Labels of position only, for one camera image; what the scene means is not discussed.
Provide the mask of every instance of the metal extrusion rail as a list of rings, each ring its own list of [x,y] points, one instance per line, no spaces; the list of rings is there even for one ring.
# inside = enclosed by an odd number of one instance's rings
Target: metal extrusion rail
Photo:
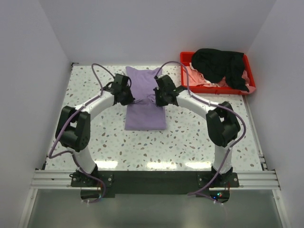
[[[35,171],[31,188],[32,189],[83,189],[95,190],[96,188],[75,188],[71,187],[69,174],[74,171]],[[239,188],[232,190],[279,190],[279,182],[275,171],[238,171]]]

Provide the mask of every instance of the terrazzo table surface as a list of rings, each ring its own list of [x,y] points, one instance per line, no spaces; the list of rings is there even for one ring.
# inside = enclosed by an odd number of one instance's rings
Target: terrazzo table surface
[[[125,74],[126,66],[106,66],[113,74]],[[137,69],[155,69],[159,66],[132,66]],[[103,85],[111,76],[96,66]],[[181,84],[179,66],[165,66],[176,86]],[[74,66],[66,90],[63,106],[78,105],[98,93],[100,87],[90,66]],[[243,97],[240,95],[199,94],[206,99],[222,103],[229,101],[245,120],[247,133],[233,148],[234,171],[261,171],[258,148],[249,123]],[[99,170],[151,171],[151,170],[210,170],[214,160],[214,144],[208,137],[206,121],[188,109],[166,107],[165,131],[126,131],[126,106],[116,104],[101,112],[91,122],[90,153]],[[55,153],[65,148],[58,144]],[[69,154],[47,159],[45,170],[75,170]]]

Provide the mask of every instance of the clothing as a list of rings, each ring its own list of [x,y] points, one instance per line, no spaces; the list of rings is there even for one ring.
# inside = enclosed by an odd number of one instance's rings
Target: clothing
[[[245,82],[246,82],[245,86],[248,89],[248,91],[243,91],[243,93],[245,93],[245,94],[253,93],[256,90],[256,88],[249,85],[250,84],[250,79],[247,75],[247,71],[245,71],[245,70],[243,72],[242,79],[245,80]],[[220,87],[229,87],[229,85],[226,83],[226,78],[225,77],[223,77],[223,79],[219,83],[217,83],[217,85],[220,86]]]
[[[127,66],[125,69],[132,80],[131,92],[135,98],[134,103],[127,106],[125,130],[165,130],[167,128],[165,109],[156,106],[153,91],[157,87],[154,76],[159,68],[137,70]]]
[[[196,69],[190,66],[186,67],[189,73],[189,86],[204,86],[204,87],[229,87],[229,85],[226,83],[226,77],[223,77],[222,80],[220,80],[218,83],[211,83],[210,81],[206,80],[204,78],[204,75],[198,72]],[[247,75],[247,71],[243,71],[242,78],[245,80],[246,84],[245,86],[248,88],[248,91],[243,91],[245,94],[251,94],[253,93],[256,88],[253,86],[250,86],[250,79]],[[183,78],[183,84],[187,85],[187,77],[185,76]]]
[[[194,70],[191,68],[191,66],[186,66],[187,71],[189,73],[189,86],[204,86],[204,87],[217,87],[218,85],[216,83],[211,83],[210,81],[207,81],[203,74],[198,72],[197,70]],[[184,85],[187,85],[187,77],[186,77],[186,71],[184,69]]]
[[[243,55],[239,52],[202,48],[193,54],[191,63],[211,83],[218,83],[226,77],[226,83],[231,88],[249,92],[242,78],[245,70]]]

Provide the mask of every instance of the pink garment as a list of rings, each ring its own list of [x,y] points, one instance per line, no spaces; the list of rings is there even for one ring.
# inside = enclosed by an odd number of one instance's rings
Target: pink garment
[[[193,69],[191,66],[186,67],[189,73],[189,86],[204,86],[204,87],[229,87],[226,83],[226,78],[223,77],[223,79],[218,83],[211,83],[210,81],[204,79],[204,75],[198,72],[197,70]],[[250,86],[250,80],[247,75],[247,71],[244,70],[242,78],[246,81],[246,86],[249,89],[249,92],[242,91],[245,94],[251,94],[253,93],[256,88],[253,86]],[[187,85],[187,77],[184,77],[184,85]]]
[[[216,84],[210,83],[204,79],[203,74],[198,72],[197,70],[192,70],[190,66],[186,67],[189,73],[189,85],[190,86],[204,86],[204,87],[214,87]],[[184,85],[187,85],[187,77],[184,77]]]
[[[251,93],[253,93],[253,92],[256,90],[256,88],[249,85],[250,80],[249,80],[249,77],[248,77],[248,75],[247,75],[247,71],[244,70],[243,75],[242,75],[242,78],[245,79],[245,81],[246,81],[246,86],[247,86],[247,88],[249,89],[249,92],[247,92],[247,91],[242,91],[242,92],[243,92],[244,94],[251,94]],[[223,77],[223,79],[218,83],[218,86],[220,86],[220,87],[229,87],[229,86],[227,85],[227,83],[226,83],[226,78],[225,78],[225,77]]]

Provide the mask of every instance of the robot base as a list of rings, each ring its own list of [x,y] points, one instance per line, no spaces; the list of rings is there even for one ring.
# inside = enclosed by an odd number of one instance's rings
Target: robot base
[[[212,171],[97,171],[93,173],[106,185],[105,198],[114,198],[116,194],[164,194],[164,195],[185,195],[189,192],[204,187],[214,176]],[[71,187],[97,187],[97,182],[87,182],[83,173],[71,174]],[[207,188],[203,194],[214,195],[219,200],[220,196],[228,196],[226,191],[213,191],[212,188],[236,188],[239,187],[238,175],[229,171],[218,178]],[[97,190],[81,190],[82,199],[95,198]]]

